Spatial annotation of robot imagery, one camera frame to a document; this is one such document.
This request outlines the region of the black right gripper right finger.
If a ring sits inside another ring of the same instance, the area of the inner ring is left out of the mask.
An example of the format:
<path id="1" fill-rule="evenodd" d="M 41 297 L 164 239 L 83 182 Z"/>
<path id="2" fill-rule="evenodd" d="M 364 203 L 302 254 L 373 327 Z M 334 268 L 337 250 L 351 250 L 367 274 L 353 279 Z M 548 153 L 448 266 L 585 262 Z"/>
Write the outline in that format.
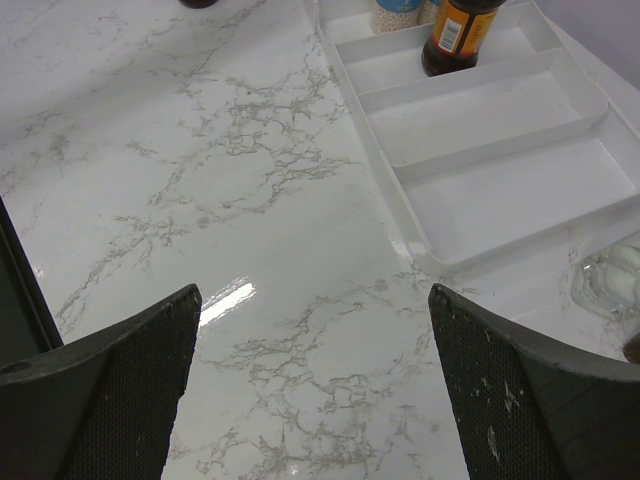
<path id="1" fill-rule="evenodd" d="M 441 284 L 428 305 L 470 478 L 638 478 L 638 366 L 521 326 Z"/>

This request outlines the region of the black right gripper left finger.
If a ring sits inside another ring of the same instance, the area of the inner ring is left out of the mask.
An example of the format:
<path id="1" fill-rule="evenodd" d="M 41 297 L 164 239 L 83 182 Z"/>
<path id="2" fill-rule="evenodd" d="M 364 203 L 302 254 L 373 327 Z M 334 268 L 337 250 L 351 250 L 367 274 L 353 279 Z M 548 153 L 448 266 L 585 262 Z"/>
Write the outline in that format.
<path id="1" fill-rule="evenodd" d="M 190 284 L 128 319 L 2 367 L 2 478 L 160 478 L 201 305 Z"/>

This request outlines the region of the square dark sauce bottle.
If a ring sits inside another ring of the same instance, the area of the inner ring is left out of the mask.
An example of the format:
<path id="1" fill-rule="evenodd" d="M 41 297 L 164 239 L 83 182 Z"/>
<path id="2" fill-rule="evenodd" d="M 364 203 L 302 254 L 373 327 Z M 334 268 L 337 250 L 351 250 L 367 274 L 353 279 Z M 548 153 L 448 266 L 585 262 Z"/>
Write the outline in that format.
<path id="1" fill-rule="evenodd" d="M 629 363 L 640 364 L 640 334 L 636 334 L 626 342 L 623 355 Z"/>

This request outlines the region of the red lid sauce jar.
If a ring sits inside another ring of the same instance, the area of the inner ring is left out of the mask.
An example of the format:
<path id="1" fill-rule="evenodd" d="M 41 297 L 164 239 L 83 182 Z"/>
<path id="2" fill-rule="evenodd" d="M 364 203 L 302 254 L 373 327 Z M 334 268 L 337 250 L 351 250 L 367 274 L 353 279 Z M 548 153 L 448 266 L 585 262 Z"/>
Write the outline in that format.
<path id="1" fill-rule="evenodd" d="M 191 9 L 205 9 L 216 4 L 218 0 L 180 0 L 180 3 Z"/>

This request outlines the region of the blue label spice jar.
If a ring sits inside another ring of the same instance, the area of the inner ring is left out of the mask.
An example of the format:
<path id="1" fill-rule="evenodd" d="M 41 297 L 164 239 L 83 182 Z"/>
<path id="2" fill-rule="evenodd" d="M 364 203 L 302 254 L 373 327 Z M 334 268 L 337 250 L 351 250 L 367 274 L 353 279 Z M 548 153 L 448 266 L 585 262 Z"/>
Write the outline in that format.
<path id="1" fill-rule="evenodd" d="M 376 0 L 372 31 L 382 34 L 416 26 L 423 4 L 423 0 Z"/>

